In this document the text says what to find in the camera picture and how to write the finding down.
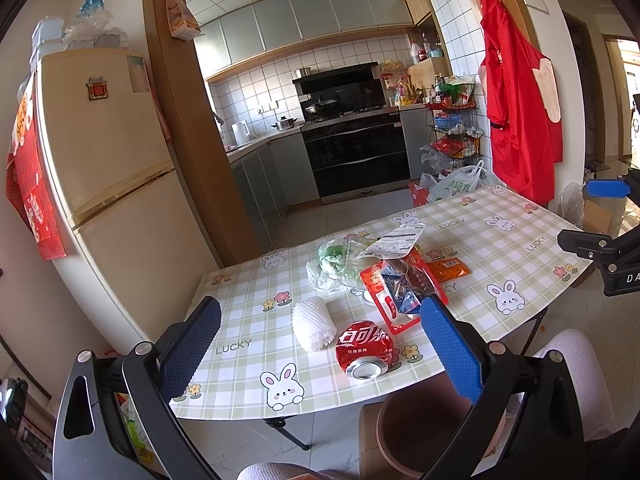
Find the blue patterned snack wrapper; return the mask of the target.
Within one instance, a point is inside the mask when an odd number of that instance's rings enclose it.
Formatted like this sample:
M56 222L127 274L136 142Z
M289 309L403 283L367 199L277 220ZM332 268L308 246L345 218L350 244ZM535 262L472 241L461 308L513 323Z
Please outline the blue patterned snack wrapper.
M381 278L401 314L417 315L422 301L436 292L426 272L405 260L384 260Z

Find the red snack tray package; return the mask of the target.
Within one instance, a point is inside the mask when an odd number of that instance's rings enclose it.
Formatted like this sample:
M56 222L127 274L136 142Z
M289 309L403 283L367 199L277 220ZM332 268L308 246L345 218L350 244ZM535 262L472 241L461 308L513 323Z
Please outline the red snack tray package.
M394 336L420 322L425 299L440 306L448 304L442 286L415 249L404 258L380 260L362 270L360 278Z

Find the crushed red cola can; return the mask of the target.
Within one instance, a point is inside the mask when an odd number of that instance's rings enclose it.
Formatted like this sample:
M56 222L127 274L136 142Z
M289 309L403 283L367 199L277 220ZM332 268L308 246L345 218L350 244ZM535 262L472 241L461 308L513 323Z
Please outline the crushed red cola can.
M349 325L335 345L343 372L352 379L367 380L385 374L392 365L392 337L372 321Z

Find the white printed wrapper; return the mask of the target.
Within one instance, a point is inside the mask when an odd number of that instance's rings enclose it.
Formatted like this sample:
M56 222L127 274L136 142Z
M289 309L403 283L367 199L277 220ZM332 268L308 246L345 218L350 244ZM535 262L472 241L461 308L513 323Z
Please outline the white printed wrapper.
M388 232L360 252L357 259L378 258L393 260L405 258L425 230L424 223L403 224Z

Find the white green plastic bag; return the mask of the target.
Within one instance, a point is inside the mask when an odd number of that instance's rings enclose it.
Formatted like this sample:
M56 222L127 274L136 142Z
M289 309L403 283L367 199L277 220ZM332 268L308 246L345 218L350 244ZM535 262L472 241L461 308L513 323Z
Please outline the white green plastic bag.
M358 259L366 248L357 237L329 240L318 248L317 257L306 264L307 278L317 292L348 289L358 294L364 289L360 272L366 263Z

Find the clear plastic clamshell container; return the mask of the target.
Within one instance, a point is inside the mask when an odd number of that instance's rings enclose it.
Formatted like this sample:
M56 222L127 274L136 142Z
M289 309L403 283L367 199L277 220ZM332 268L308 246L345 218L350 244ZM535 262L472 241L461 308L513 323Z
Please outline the clear plastic clamshell container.
M375 238L347 235L342 240L329 240L318 249L318 263L322 278L350 292L363 292L360 273L378 262L378 258L357 259L360 252L375 242Z

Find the orange sauce sachet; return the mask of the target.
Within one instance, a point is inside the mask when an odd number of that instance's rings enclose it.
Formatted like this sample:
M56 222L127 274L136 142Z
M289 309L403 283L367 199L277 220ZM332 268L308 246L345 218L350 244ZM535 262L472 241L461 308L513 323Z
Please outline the orange sauce sachet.
M430 261L426 265L439 283L445 283L471 274L469 267L458 258Z

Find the person right knee white trousers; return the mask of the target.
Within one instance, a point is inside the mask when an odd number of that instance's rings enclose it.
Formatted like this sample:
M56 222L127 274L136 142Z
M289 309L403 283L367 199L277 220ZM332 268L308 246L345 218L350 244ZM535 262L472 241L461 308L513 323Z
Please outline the person right knee white trousers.
M587 336L574 328L563 330L534 353L534 357L543 358L551 350L558 350L564 356L574 384L585 440L604 439L614 434L611 397Z

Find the checkered bunny tablecloth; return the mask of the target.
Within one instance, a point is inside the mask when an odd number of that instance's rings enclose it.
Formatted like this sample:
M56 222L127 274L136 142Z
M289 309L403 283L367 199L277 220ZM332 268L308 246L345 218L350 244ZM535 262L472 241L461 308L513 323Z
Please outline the checkered bunny tablecloth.
M392 364L381 376L351 378L333 347L306 351L293 332L296 304L318 295L307 271L321 246L399 228L418 233L416 253L425 261L466 265L467 274L444 284L444 299L458 320L489 341L540 313L587 269L556 240L567 228L564 219L494 185L206 274L196 293L219 301L221 326L186 390L171 400L174 413L201 420L308 414L438 374L442 364L418 317L398 311L383 280L372 289L337 284L320 292L340 333L370 321L393 338Z

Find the red hanging apron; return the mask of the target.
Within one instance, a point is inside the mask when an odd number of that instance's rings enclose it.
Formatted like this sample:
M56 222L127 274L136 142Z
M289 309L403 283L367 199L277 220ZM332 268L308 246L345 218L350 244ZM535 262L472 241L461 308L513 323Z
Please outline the red hanging apron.
M521 196L554 199L563 161L562 116L550 58L521 33L502 0L480 0L485 58L478 74L490 123L492 169Z

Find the person left knee white trousers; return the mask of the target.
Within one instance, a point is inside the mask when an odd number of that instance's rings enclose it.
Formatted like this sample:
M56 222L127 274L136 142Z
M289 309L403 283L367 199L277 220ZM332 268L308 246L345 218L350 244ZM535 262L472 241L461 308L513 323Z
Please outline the person left knee white trousers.
M238 474L238 480L347 480L344 474L333 470L313 471L309 468L281 463L259 463L247 466Z

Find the black oven range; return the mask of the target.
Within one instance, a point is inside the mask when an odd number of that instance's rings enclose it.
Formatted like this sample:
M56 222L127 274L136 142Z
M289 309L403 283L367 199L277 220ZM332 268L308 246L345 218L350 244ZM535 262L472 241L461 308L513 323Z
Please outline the black oven range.
M377 62L296 77L293 84L322 203L395 191L408 183L400 113L388 105Z

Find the red cloth on fridge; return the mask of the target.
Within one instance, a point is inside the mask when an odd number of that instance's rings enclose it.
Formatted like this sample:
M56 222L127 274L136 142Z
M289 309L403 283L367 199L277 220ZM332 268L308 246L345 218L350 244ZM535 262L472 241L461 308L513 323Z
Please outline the red cloth on fridge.
M34 74L18 101L6 159L6 198L32 233L40 257L65 258L39 151Z

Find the steel cooking pot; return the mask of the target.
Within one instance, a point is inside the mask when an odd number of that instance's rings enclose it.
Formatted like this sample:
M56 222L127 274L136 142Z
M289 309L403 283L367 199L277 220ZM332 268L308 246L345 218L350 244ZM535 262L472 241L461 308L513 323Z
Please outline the steel cooking pot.
M276 122L272 125L277 131L286 131L296 126L297 119L292 117L282 116L276 119Z

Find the grey upper cabinets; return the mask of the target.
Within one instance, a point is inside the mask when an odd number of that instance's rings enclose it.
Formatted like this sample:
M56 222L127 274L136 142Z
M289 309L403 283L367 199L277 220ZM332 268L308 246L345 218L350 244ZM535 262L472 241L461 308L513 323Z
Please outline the grey upper cabinets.
M260 0L204 25L195 51L203 77L210 78L302 41L411 23L405 0Z

